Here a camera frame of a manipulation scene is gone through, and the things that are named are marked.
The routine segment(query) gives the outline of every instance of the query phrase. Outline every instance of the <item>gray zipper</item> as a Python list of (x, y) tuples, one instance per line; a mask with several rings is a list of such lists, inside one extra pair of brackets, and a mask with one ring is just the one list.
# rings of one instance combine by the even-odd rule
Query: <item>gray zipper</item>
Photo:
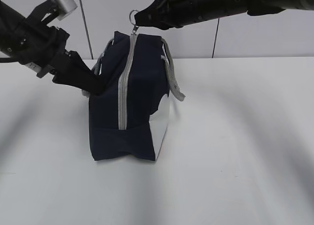
[(138, 36), (137, 34), (132, 34), (130, 36), (130, 52), (129, 52), (127, 64), (119, 79), (119, 85), (118, 85), (119, 130), (126, 130), (128, 126), (128, 108), (127, 108), (128, 83), (129, 83), (130, 71), (133, 64), (133, 56), (134, 56), (137, 36)]

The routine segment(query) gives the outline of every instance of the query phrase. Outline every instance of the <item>table surface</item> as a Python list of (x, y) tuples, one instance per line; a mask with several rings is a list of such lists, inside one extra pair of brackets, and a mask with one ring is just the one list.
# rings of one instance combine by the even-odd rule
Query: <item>table surface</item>
[(175, 65), (158, 161), (97, 163), (80, 91), (1, 64), (0, 224), (314, 224), (314, 58)]

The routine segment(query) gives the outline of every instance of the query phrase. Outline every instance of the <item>navy blue bag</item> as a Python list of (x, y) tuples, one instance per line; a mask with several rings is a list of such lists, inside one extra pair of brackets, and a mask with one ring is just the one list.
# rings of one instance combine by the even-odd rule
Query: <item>navy blue bag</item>
[(89, 98), (93, 158), (155, 161), (169, 118), (169, 92), (183, 101), (168, 45), (160, 36), (115, 32), (94, 66), (106, 89)]

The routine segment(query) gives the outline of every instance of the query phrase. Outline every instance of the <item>gray strap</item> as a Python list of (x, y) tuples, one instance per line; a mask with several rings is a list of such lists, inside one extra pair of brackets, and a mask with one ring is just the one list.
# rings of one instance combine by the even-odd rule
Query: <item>gray strap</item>
[[(94, 67), (92, 68), (92, 71), (94, 71), (95, 75), (99, 75), (102, 67), (102, 58), (105, 56), (106, 51), (108, 50), (109, 47), (111, 47), (113, 45), (113, 41), (114, 38), (110, 39), (110, 41), (108, 42), (108, 44), (106, 45), (105, 50), (101, 53), (101, 55), (99, 56), (96, 64), (94, 65)], [(89, 98), (90, 97), (90, 93), (88, 91), (82, 90), (82, 95)]]
[(175, 98), (177, 98), (177, 100), (184, 101), (185, 95), (182, 92), (180, 92), (180, 88), (176, 80), (175, 66), (173, 63), (173, 59), (171, 57), (169, 46), (163, 38), (161, 39), (161, 41), (164, 44), (165, 52), (168, 58), (167, 59), (165, 56), (161, 56), (161, 59), (165, 61), (165, 70), (166, 70), (166, 75), (169, 82), (170, 90), (172, 94), (175, 96)]

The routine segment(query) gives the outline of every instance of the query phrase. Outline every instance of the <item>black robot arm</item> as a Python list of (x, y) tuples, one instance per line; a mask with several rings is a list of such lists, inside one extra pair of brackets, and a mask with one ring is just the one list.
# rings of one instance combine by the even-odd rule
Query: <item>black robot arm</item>
[(259, 16), (285, 9), (314, 10), (314, 0), (155, 0), (135, 20), (138, 26), (167, 30), (246, 12)]
[(19, 62), (42, 78), (50, 73), (56, 84), (70, 85), (101, 94), (104, 86), (77, 52), (65, 49), (69, 34), (48, 24), (65, 18), (77, 8), (73, 0), (47, 0), (25, 18), (0, 1), (0, 51), (8, 58), (0, 62)]

